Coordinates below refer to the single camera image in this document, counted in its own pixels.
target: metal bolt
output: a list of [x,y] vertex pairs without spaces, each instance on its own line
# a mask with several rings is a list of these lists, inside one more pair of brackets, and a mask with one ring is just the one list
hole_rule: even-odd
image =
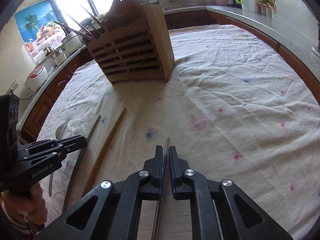
[[224,179],[222,184],[226,187],[230,187],[232,185],[232,181],[230,179]]
[[109,181],[103,181],[103,182],[101,182],[100,186],[102,188],[109,188],[109,187],[111,187],[111,183]]
[[184,174],[186,174],[187,176],[193,176],[195,174],[194,170],[185,170]]
[[148,175],[149,175],[149,171],[140,171],[139,172],[139,176],[141,176],[141,177],[146,177]]

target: wooden utensil holder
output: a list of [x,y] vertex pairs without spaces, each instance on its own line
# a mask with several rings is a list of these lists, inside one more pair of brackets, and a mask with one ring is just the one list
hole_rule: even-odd
[[171,41],[160,4],[114,0],[105,34],[86,46],[111,82],[163,78],[174,68]]

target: fruit poster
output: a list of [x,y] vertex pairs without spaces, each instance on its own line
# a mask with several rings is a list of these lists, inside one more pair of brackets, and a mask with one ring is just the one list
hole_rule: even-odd
[[22,39],[33,57],[48,46],[57,47],[65,37],[61,26],[53,22],[59,20],[49,0],[35,3],[17,12],[14,17]]

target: fork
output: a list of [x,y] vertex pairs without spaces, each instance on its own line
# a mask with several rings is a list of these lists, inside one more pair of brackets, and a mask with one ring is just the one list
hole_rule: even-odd
[[[62,129],[68,124],[69,121],[64,122],[63,124],[59,125],[58,128],[56,129],[56,139],[59,139],[60,133]],[[50,174],[50,179],[49,179],[49,196],[52,196],[52,182],[53,182],[53,173]]]

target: white rice cooker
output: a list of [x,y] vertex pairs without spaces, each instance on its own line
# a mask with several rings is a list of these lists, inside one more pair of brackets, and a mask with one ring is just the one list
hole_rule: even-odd
[[35,68],[27,77],[24,86],[33,95],[36,93],[48,77],[48,72],[44,66]]
[[79,37],[74,32],[69,33],[65,36],[62,41],[62,47],[68,52],[69,55],[74,53],[77,49],[79,49],[82,45]]

